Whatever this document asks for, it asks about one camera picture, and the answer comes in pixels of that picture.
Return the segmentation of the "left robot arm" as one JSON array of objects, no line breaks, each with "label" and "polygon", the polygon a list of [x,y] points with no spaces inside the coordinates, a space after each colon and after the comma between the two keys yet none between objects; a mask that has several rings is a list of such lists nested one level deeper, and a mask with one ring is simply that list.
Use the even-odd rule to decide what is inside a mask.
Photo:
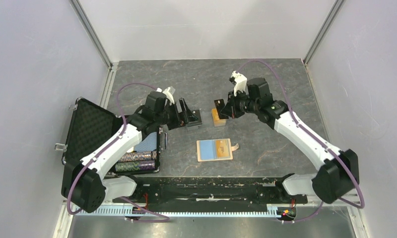
[{"label": "left robot arm", "polygon": [[68,206],[88,213],[119,197],[140,201],[142,186],[128,176],[106,178],[106,174],[161,126],[171,130],[199,121],[184,99],[174,102],[169,93],[158,91],[150,92],[144,105],[129,116],[117,116],[85,98],[78,98],[75,105],[63,152],[61,193]]}]

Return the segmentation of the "black credit card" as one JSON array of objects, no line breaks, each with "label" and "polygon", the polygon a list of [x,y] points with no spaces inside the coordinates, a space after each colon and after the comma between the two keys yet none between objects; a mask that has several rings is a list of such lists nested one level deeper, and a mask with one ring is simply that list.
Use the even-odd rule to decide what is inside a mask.
[{"label": "black credit card", "polygon": [[225,107],[225,103],[223,99],[214,100],[215,108],[218,113],[219,118],[226,118],[226,115],[222,112]]}]

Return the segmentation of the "beige leather card holder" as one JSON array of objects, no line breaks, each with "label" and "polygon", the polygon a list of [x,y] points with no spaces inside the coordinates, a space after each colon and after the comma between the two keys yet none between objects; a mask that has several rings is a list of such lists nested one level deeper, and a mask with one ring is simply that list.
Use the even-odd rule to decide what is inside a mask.
[{"label": "beige leather card holder", "polygon": [[217,139],[198,140],[197,141],[197,161],[198,162],[211,162],[211,161],[225,161],[233,160],[233,152],[239,149],[239,144],[231,144],[230,138],[230,158],[218,159],[216,157],[215,141]]}]

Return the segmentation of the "clear acrylic card stand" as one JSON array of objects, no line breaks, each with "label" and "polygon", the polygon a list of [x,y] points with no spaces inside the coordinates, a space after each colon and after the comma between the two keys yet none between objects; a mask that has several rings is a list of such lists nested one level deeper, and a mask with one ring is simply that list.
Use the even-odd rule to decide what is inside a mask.
[{"label": "clear acrylic card stand", "polygon": [[213,128],[215,127],[213,125],[213,120],[212,120],[212,115],[211,115],[211,110],[201,110],[201,118],[202,118],[202,126],[200,126],[198,129],[205,129],[205,128]]}]

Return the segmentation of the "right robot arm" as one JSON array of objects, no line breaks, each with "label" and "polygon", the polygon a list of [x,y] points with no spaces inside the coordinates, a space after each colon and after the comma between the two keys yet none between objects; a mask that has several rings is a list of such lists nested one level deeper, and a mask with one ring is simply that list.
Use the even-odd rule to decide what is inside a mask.
[{"label": "right robot arm", "polygon": [[234,73],[234,85],[227,102],[215,100],[222,118],[236,119],[246,113],[255,114],[259,121],[286,137],[314,165],[315,174],[288,174],[276,182],[275,197],[288,202],[295,195],[315,195],[332,204],[359,184],[358,157],[330,144],[303,123],[282,100],[275,100],[264,78],[247,79]]}]

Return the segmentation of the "orange credit card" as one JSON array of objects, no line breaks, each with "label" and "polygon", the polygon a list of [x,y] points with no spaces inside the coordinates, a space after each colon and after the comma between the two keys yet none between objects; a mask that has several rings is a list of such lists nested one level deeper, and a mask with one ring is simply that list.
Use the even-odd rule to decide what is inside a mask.
[{"label": "orange credit card", "polygon": [[218,139],[215,141],[216,157],[218,159],[230,158],[230,141],[229,139]]}]

